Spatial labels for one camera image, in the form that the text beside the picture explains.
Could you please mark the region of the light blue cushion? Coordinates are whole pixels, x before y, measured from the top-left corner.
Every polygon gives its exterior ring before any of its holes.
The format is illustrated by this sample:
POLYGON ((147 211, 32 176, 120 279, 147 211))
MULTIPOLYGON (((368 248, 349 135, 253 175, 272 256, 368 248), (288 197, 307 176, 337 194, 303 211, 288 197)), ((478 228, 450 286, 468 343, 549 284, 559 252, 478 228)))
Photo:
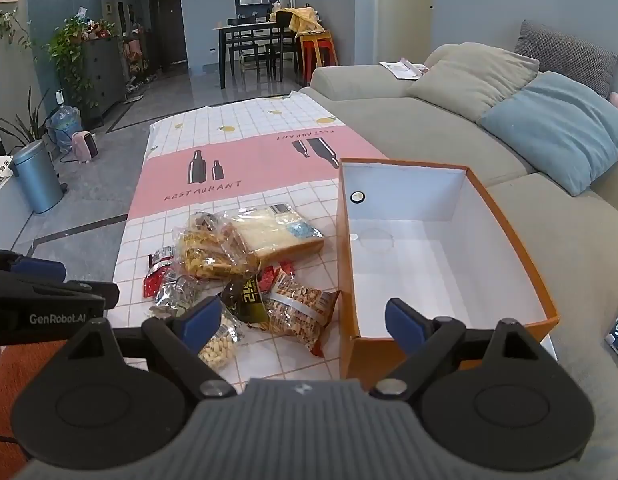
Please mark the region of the light blue cushion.
POLYGON ((572 196, 618 162, 618 108, 558 73, 542 73, 479 125, 572 196))

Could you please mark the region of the blue water jug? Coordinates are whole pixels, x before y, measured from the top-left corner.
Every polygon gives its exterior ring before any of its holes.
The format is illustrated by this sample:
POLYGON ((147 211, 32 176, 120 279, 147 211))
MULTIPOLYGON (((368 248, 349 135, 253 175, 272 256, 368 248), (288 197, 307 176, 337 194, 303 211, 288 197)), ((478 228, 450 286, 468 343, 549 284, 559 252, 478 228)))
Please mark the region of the blue water jug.
POLYGON ((62 154, 71 151, 72 137, 83 130, 80 110, 67 104, 59 105, 46 125, 50 139, 62 154))

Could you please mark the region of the orange white cardboard box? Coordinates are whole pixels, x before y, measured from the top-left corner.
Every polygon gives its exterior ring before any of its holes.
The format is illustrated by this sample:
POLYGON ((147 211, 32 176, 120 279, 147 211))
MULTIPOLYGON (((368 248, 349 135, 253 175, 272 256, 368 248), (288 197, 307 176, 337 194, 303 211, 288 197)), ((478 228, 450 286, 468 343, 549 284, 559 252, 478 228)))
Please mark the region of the orange white cardboard box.
POLYGON ((537 341, 560 320, 524 244, 465 166, 343 159, 337 244, 340 374, 364 388, 405 358, 385 322, 391 298, 469 328, 514 318, 537 341))

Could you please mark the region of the dark dining table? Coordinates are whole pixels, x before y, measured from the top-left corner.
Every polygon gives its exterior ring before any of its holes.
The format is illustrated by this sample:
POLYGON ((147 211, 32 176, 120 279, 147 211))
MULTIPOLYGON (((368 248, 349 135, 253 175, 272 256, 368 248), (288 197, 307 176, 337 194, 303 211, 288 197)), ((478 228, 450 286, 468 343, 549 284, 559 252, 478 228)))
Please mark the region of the dark dining table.
POLYGON ((299 41, 289 25, 271 21, 246 21, 234 18, 216 28, 218 35, 218 72, 220 88, 226 87, 226 73, 235 75, 236 60, 241 55, 250 58, 257 70, 261 64, 270 76, 283 80, 283 63, 292 60, 299 74, 299 41))

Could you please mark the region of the green potted plant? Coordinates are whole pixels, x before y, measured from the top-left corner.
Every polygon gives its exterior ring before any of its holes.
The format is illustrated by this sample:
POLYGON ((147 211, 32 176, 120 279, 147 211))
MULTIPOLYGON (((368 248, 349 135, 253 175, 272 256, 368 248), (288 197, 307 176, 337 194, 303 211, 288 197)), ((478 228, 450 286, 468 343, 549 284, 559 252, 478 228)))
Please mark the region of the green potted plant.
POLYGON ((115 37, 116 26, 104 18, 92 20, 81 8, 62 27, 57 27, 46 46, 55 66, 62 93, 72 106, 82 112, 92 110, 97 101, 91 78, 86 74, 85 45, 115 37))

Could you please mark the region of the clear bag of puffed snacks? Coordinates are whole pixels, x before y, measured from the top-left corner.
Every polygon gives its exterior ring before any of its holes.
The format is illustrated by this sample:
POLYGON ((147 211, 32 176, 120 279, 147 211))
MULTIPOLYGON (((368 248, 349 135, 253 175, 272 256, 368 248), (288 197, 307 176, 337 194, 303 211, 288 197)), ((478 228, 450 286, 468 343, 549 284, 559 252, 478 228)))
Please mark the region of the clear bag of puffed snacks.
POLYGON ((198 358, 218 372, 234 358, 242 336, 239 320, 223 309, 218 330, 198 352, 198 358))

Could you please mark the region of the grey cushion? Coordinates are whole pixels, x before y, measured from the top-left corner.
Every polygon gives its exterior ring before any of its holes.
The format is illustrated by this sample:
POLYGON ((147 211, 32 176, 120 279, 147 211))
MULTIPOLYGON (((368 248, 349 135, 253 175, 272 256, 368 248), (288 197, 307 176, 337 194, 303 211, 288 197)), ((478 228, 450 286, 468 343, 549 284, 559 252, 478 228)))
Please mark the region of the grey cushion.
POLYGON ((589 87, 607 99, 618 70, 618 54, 576 36, 523 20, 515 52, 536 58, 541 72, 554 72, 589 87))

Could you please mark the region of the pink white checkered mat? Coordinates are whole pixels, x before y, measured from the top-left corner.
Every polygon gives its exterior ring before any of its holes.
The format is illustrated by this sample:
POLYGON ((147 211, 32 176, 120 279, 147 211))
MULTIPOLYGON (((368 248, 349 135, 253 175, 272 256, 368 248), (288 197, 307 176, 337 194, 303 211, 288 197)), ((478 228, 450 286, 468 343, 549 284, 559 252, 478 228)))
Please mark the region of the pink white checkered mat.
POLYGON ((114 271, 115 327, 142 324, 148 257, 170 245, 198 211, 293 206, 325 236, 319 254, 295 267, 300 281, 337 287, 338 162, 380 151, 303 93, 203 107, 149 127, 144 162, 114 271))

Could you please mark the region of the dark grey cabinet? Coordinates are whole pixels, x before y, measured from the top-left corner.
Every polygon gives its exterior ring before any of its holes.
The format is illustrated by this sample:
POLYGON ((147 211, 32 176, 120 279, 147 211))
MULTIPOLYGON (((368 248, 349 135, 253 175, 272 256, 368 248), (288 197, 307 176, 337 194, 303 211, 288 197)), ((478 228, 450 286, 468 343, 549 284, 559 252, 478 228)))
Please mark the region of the dark grey cabinet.
POLYGON ((92 84, 82 114, 88 128, 99 126, 114 105, 126 99, 122 61, 116 38, 88 41, 83 45, 85 76, 92 84))

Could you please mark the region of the red silver snack bag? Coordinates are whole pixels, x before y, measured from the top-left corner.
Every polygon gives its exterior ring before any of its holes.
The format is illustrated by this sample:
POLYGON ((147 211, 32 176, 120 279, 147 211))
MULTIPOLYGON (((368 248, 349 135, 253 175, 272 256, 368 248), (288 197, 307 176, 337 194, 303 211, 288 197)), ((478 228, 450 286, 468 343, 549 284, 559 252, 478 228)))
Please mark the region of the red silver snack bag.
POLYGON ((171 270, 175 258, 173 246, 164 246, 148 256, 148 271, 143 280, 143 297, 152 298, 157 295, 164 276, 171 270))

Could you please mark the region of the yellow cloth on chair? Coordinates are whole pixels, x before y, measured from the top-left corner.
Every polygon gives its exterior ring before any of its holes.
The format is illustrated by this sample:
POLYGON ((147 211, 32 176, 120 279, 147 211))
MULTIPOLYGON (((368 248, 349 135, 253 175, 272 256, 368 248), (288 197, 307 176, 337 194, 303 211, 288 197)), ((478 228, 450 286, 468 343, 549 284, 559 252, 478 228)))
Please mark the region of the yellow cloth on chair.
POLYGON ((283 28, 288 28, 297 36, 320 34, 325 30, 318 19, 318 12, 312 6, 284 8, 277 2, 270 13, 269 21, 283 28))

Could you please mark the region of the blue metal trash bin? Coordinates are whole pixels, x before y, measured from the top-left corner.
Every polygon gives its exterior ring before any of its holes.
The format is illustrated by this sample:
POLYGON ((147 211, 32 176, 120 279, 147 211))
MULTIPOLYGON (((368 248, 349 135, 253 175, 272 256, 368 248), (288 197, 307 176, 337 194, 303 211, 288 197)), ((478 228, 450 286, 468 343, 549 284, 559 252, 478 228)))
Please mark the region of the blue metal trash bin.
POLYGON ((13 156, 10 169, 36 214, 52 209, 64 196, 43 140, 36 140, 19 150, 13 156))

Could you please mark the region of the beige cushion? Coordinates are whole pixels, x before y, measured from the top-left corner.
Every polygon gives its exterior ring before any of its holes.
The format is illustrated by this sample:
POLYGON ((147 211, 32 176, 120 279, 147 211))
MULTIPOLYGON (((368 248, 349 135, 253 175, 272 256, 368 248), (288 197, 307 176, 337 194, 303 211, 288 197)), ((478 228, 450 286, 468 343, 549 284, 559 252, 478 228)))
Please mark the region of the beige cushion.
POLYGON ((406 94, 471 122, 524 88, 538 76, 536 58, 463 42, 438 47, 425 61, 427 72, 406 94))

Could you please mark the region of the yellow waffle snack bag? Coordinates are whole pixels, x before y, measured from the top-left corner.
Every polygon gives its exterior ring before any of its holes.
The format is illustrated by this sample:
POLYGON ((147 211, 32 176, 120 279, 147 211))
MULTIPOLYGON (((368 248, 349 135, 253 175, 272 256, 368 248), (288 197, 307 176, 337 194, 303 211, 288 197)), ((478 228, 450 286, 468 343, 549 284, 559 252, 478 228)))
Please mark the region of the yellow waffle snack bag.
POLYGON ((198 280, 229 280, 254 274, 259 266, 230 220, 202 211, 176 234, 175 257, 182 271, 198 280))

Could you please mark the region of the pink space heater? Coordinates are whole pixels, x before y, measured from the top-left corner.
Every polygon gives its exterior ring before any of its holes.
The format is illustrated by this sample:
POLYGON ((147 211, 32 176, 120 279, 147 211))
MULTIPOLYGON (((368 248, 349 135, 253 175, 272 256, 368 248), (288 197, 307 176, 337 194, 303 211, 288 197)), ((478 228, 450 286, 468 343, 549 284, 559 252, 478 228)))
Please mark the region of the pink space heater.
POLYGON ((86 130, 76 132, 71 138, 72 152, 78 162, 90 162, 98 155, 98 147, 92 133, 86 130))

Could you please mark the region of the magazine on sofa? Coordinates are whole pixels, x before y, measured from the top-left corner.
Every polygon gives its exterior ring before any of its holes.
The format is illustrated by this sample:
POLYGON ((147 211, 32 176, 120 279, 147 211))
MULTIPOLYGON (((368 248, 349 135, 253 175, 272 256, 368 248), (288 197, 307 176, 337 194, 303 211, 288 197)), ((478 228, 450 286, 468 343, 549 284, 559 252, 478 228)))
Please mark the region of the magazine on sofa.
POLYGON ((426 65, 411 63, 406 58, 402 58, 398 62, 380 62, 379 65, 386 68, 397 80, 416 81, 429 70, 426 65))

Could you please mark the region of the black yellow snack packet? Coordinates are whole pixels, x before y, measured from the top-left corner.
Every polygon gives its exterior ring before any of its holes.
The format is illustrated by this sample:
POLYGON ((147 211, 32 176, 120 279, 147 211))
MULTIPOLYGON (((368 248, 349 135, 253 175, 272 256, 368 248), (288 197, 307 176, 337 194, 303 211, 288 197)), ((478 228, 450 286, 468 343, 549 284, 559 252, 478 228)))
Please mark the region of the black yellow snack packet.
POLYGON ((231 280, 220 292, 220 299, 231 314, 244 323, 265 323, 269 318, 254 274, 231 280))

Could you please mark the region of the silver foil snack bag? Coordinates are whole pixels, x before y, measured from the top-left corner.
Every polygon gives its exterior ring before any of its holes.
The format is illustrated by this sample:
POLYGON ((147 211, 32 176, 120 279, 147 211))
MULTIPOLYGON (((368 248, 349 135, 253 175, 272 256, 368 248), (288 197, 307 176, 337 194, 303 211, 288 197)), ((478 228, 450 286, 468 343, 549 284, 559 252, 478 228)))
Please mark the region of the silver foil snack bag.
POLYGON ((149 311, 157 318, 177 318, 196 306, 203 291, 204 284, 196 278, 169 271, 164 274, 149 311))

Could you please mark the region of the bagged sliced white bread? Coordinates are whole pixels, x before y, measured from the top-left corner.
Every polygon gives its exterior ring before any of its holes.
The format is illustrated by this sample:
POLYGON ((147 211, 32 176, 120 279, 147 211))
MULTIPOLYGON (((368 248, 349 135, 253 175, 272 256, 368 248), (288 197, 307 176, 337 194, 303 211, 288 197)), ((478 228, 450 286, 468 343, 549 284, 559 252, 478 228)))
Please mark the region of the bagged sliced white bread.
POLYGON ((285 203, 244 209, 230 223, 262 266, 309 257, 324 246, 324 235, 285 203))

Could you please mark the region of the orange stool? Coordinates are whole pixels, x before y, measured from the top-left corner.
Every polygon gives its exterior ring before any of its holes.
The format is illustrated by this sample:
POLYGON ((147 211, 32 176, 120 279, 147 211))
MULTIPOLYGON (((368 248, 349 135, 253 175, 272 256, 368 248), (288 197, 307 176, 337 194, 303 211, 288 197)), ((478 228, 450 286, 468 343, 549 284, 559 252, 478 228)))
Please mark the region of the orange stool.
POLYGON ((301 35, 299 45, 302 58, 302 78, 306 84, 310 84, 313 72, 318 67, 339 65, 334 38, 328 29, 301 35))

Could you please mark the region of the peanut snack bag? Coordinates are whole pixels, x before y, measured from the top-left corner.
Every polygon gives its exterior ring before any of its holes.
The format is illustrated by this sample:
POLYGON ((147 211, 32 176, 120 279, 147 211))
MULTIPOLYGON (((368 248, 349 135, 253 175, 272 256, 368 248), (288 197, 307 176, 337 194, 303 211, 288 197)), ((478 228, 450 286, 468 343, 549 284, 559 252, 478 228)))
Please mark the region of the peanut snack bag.
POLYGON ((281 270, 264 295, 268 319, 263 326, 273 335, 294 336, 311 354, 322 358, 321 339, 332 322, 338 297, 338 290, 302 284, 281 270))

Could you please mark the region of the beige fabric sofa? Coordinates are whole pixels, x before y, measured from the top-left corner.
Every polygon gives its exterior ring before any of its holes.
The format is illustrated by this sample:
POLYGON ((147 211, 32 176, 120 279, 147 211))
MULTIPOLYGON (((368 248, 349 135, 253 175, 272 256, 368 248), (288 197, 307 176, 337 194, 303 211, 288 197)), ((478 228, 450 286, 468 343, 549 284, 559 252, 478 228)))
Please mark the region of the beige fabric sofa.
POLYGON ((589 396, 589 479, 618 479, 618 361, 603 338, 618 313, 618 164, 569 196, 462 116, 414 98, 378 65, 319 68, 304 93, 394 159, 469 167, 522 239, 562 317, 557 359, 589 396))

